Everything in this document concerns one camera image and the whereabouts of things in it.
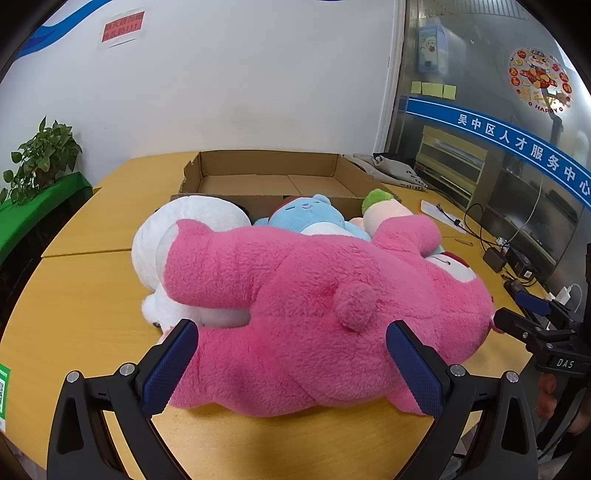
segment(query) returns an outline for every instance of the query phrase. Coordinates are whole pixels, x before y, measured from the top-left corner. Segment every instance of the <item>person's hand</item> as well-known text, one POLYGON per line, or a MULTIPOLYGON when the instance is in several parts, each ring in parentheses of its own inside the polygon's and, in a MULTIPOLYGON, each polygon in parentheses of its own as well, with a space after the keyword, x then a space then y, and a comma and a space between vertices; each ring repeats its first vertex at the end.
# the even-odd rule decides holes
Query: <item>person's hand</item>
MULTIPOLYGON (((554 398, 556 391, 557 380, 552 374, 542 374, 538 382, 538 403, 536 410, 541 419, 548 420, 554 415, 558 400, 554 398)), ((591 421, 591 409, 589 405, 583 403, 577 416, 569 427, 569 432, 578 435, 585 431, 591 421)))

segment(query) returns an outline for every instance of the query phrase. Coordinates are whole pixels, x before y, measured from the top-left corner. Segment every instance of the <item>yellow sticky note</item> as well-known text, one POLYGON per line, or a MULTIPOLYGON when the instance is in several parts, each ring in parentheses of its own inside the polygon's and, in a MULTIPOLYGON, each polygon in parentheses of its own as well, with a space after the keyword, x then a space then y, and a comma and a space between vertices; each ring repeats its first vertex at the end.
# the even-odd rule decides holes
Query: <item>yellow sticky note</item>
POLYGON ((410 93, 421 93, 421 82, 413 82, 410 87, 410 93))
POLYGON ((443 84, 433 83, 433 86, 431 87, 431 95, 441 98, 443 96, 443 84))
POLYGON ((423 87, 423 95, 431 95, 431 88, 433 87, 433 84, 429 82, 423 82, 421 85, 423 87))
POLYGON ((455 85, 445 85, 443 87, 443 98, 455 100, 456 99, 456 86, 455 85))

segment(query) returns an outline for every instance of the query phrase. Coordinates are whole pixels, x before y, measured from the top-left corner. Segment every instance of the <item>white wall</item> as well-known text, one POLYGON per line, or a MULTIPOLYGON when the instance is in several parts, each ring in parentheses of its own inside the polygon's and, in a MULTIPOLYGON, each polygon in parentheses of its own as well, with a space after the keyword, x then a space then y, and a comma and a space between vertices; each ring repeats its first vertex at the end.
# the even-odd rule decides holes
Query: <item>white wall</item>
MULTIPOLYGON (((46 24, 86 1, 69 0, 46 24)), ((44 115, 74 126, 91 183, 129 158, 172 151, 383 148, 403 3, 113 0, 10 68, 0 171, 44 115), (139 7, 149 9, 145 37, 98 49, 104 22, 139 7)))

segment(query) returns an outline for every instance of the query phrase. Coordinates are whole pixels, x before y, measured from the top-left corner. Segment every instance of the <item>white cable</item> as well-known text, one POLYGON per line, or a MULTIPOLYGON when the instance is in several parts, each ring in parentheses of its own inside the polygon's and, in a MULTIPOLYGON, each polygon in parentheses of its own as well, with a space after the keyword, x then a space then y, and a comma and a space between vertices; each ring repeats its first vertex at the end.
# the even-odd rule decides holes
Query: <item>white cable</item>
POLYGON ((577 313, 577 310, 579 309, 579 307, 581 306, 581 302, 583 301, 583 289, 581 288, 581 285, 579 285, 578 283, 573 283, 570 287, 569 290, 573 287, 578 287, 579 291, 581 292, 581 296, 579 297, 579 304, 577 305, 577 308, 574 310, 573 313, 577 313))
POLYGON ((525 223, 523 225, 521 225, 521 227, 519 228, 519 230, 517 230, 515 232, 515 235, 513 235, 509 240, 507 240, 503 246, 501 247, 501 250, 503 250, 503 248, 505 247, 506 244, 508 244, 509 242, 513 241, 515 239, 515 237, 517 235, 519 235, 519 232, 521 232, 525 226, 530 222, 531 218, 534 216, 534 212, 535 212, 535 208, 538 206, 538 203, 540 201, 540 197, 542 196, 542 184, 544 183, 544 177, 542 177, 542 179, 540 180, 540 191, 538 192, 538 199, 535 201, 534 207, 531 209, 531 214, 530 217, 525 221, 525 223))

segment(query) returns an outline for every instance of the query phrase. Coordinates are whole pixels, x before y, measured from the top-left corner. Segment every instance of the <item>cardboard box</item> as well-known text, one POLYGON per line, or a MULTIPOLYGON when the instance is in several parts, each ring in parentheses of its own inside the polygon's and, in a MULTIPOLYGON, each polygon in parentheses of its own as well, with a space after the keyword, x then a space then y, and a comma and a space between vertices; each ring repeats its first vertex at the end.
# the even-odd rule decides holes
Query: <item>cardboard box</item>
POLYGON ((208 195, 244 208, 255 222, 291 196, 326 195, 345 220, 361 216, 366 195, 383 185, 343 155, 271 150, 199 152, 177 195, 208 195))

